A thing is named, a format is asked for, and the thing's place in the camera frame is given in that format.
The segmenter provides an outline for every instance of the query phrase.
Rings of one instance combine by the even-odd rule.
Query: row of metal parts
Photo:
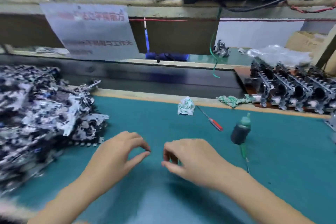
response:
[[[291,72],[282,63],[271,67],[254,59],[245,85],[256,90],[256,94],[251,95],[252,102],[262,107],[269,102],[282,110],[293,107],[299,112],[308,109],[319,114],[336,111],[336,78],[327,78],[313,66],[296,67]]]

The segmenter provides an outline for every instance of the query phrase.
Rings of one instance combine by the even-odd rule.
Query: printed sign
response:
[[[70,58],[118,61],[139,54],[124,5],[41,3]]]

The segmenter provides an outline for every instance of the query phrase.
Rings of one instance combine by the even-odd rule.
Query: right hand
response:
[[[199,186],[212,189],[218,189],[223,180],[231,180],[237,169],[203,139],[166,142],[163,160],[162,166],[165,166],[171,173]]]

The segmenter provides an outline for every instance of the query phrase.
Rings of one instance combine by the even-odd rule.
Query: crumpled cloth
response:
[[[228,106],[231,106],[232,108],[236,108],[239,104],[246,104],[246,103],[251,102],[249,94],[245,94],[245,98],[241,98],[241,99],[233,97],[233,96],[229,96],[229,97],[220,96],[216,99],[217,101],[220,101]]]
[[[180,101],[177,108],[177,114],[194,115],[195,104],[190,97],[186,97]]]

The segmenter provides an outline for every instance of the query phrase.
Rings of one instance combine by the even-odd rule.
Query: screwdriver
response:
[[[210,123],[211,123],[212,125],[214,125],[216,129],[218,129],[219,131],[223,131],[222,126],[219,125],[219,124],[217,123],[217,121],[215,121],[214,119],[210,118],[205,112],[203,112],[203,113],[205,114],[205,116],[208,117]]]

